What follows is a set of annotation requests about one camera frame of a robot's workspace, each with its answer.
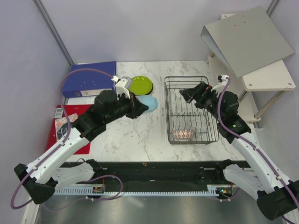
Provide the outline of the light blue handled mug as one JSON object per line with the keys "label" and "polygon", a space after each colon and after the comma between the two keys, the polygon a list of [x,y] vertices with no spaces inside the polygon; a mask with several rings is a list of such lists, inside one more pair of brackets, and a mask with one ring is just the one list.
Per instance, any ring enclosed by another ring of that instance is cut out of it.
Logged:
{"label": "light blue handled mug", "polygon": [[158,101],[152,95],[136,96],[136,98],[148,107],[148,110],[146,110],[143,114],[153,112],[158,107]]}

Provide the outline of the lime green plate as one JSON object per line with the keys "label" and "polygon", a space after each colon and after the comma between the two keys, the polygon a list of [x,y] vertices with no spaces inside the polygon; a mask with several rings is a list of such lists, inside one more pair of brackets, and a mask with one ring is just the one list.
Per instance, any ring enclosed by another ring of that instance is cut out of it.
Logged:
{"label": "lime green plate", "polygon": [[132,84],[129,90],[133,92],[135,95],[140,95],[140,86],[145,82],[152,82],[148,77],[145,76],[135,76],[132,78]]}

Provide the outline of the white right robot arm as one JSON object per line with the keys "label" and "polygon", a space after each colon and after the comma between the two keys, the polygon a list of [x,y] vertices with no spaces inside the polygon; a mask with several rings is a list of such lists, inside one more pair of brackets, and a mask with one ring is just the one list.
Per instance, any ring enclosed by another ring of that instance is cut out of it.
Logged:
{"label": "white right robot arm", "polygon": [[229,181],[236,184],[256,201],[269,220],[299,208],[299,182],[285,175],[260,147],[251,129],[238,114],[237,95],[227,90],[217,94],[204,82],[179,92],[187,103],[195,101],[195,107],[206,109],[217,119],[222,137],[241,153],[255,173],[250,175],[237,164],[225,160],[214,171],[218,183]]}

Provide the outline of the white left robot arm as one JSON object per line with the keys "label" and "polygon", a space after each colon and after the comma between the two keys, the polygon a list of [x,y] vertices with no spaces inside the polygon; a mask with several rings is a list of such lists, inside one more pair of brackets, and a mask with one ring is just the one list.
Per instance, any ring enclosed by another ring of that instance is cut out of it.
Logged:
{"label": "white left robot arm", "polygon": [[129,93],[117,95],[114,91],[102,91],[86,112],[68,126],[66,135],[35,161],[18,164],[14,172],[35,204],[42,204],[53,196],[57,189],[90,181],[99,183],[103,173],[95,160],[87,160],[72,168],[61,168],[75,152],[105,132],[107,124],[126,116],[136,119],[157,108],[152,96],[136,96]]}

